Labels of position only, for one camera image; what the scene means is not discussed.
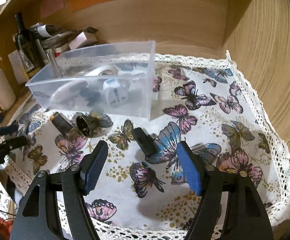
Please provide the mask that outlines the black gold cosmetic tube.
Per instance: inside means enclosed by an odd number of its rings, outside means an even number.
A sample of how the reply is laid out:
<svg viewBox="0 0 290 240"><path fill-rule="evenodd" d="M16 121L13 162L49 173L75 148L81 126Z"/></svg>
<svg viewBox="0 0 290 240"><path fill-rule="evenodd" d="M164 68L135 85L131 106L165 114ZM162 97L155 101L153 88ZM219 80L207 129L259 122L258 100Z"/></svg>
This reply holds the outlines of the black gold cosmetic tube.
<svg viewBox="0 0 290 240"><path fill-rule="evenodd" d="M62 134L62 136L67 137L68 139L75 137L77 135L77 130L70 123L70 120L59 112L54 112L50 116L50 122L56 127L56 129Z"/></svg>

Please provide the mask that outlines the silver metal cylinder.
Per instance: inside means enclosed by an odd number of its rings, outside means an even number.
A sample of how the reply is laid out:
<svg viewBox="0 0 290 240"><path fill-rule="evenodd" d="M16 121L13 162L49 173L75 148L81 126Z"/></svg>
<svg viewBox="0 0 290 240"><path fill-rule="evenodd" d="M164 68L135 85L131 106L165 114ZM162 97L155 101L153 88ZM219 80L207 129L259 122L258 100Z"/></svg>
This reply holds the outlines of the silver metal cylinder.
<svg viewBox="0 0 290 240"><path fill-rule="evenodd" d="M57 77L57 78L61 78L63 77L62 74L61 74L61 71L60 71L60 68L57 64L57 61L56 61L56 58L54 56L54 52L52 49L48 49L46 51L46 55L48 57L48 60L49 60L49 63L51 65L51 68L53 70L53 73L54 75Z"/></svg>

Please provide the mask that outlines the handwritten white note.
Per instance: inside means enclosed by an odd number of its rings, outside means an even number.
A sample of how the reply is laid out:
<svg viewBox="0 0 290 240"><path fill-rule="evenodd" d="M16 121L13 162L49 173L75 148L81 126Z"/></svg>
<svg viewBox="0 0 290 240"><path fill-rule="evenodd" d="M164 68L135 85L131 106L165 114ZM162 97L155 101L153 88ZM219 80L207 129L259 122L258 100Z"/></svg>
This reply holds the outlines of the handwritten white note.
<svg viewBox="0 0 290 240"><path fill-rule="evenodd" d="M9 57L9 61L11 63L16 81L19 84L26 83L27 75L24 72L23 62L20 58L18 51L17 50L13 51L12 53L8 55L8 57Z"/></svg>

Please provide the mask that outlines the dark wine bottle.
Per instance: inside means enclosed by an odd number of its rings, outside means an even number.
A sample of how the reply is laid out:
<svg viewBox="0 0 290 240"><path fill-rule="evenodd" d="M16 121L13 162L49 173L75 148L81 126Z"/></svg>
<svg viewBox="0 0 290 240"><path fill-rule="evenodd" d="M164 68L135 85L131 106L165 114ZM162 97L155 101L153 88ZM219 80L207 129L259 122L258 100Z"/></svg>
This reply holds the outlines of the dark wine bottle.
<svg viewBox="0 0 290 240"><path fill-rule="evenodd" d="M28 79L35 76L44 66L44 60L39 51L36 38L25 27L21 12L14 15L17 25L16 44Z"/></svg>

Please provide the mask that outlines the butterfly print lace cloth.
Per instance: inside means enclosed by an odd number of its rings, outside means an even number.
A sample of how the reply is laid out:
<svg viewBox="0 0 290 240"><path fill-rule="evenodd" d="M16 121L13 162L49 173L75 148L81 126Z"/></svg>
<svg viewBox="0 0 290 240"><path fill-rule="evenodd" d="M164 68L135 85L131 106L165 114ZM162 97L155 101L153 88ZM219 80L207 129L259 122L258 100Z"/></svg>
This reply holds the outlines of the butterfly print lace cloth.
<svg viewBox="0 0 290 240"><path fill-rule="evenodd" d="M290 219L290 152L273 128L257 92L236 63L158 55L152 117L106 114L107 128L68 141L48 120L51 111L30 100L16 119L29 122L30 143L5 161L16 189L25 193L42 170L60 172L104 140L109 153L94 191L86 198L101 239L182 239L200 197L176 157L185 141L193 153L223 172L248 174L272 226ZM132 130L155 139L146 157Z"/></svg>

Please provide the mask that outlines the stack of papers and booklets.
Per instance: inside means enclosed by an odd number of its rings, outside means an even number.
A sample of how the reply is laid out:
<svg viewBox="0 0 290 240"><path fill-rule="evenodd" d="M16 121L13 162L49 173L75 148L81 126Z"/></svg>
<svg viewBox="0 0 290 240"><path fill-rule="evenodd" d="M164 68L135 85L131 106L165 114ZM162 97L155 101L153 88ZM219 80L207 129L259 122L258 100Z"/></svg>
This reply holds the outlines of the stack of papers and booklets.
<svg viewBox="0 0 290 240"><path fill-rule="evenodd" d="M78 30L66 30L57 25L42 23L31 26L30 31L44 50L56 49L68 44L79 34Z"/></svg>

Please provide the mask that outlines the white small cardboard box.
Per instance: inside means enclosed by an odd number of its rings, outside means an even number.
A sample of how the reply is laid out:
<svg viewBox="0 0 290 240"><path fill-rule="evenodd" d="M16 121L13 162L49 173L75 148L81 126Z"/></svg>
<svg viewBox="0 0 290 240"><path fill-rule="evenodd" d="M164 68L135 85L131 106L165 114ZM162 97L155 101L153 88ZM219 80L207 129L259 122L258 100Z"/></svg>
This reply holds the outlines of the white small cardboard box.
<svg viewBox="0 0 290 240"><path fill-rule="evenodd" d="M83 31L69 43L69 47L70 50L75 50L78 48L92 46L97 42L97 38L94 34Z"/></svg>

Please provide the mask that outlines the clear plastic storage box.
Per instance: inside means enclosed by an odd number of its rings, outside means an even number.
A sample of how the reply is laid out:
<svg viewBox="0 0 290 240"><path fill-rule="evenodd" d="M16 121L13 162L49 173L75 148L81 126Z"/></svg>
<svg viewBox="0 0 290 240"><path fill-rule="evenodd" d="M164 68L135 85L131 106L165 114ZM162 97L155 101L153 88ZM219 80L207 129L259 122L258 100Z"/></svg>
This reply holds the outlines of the clear plastic storage box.
<svg viewBox="0 0 290 240"><path fill-rule="evenodd" d="M26 87L43 108L149 119L155 56L155 41L79 48L59 55Z"/></svg>

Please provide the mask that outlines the pink sticky note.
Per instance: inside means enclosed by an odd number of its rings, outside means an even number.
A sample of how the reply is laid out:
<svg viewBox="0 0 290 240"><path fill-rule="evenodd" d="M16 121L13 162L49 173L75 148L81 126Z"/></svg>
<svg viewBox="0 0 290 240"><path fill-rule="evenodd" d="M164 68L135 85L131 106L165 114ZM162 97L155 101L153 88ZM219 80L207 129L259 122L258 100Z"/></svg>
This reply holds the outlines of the pink sticky note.
<svg viewBox="0 0 290 240"><path fill-rule="evenodd" d="M40 5L41 18L46 18L64 8L64 0L43 0Z"/></svg>

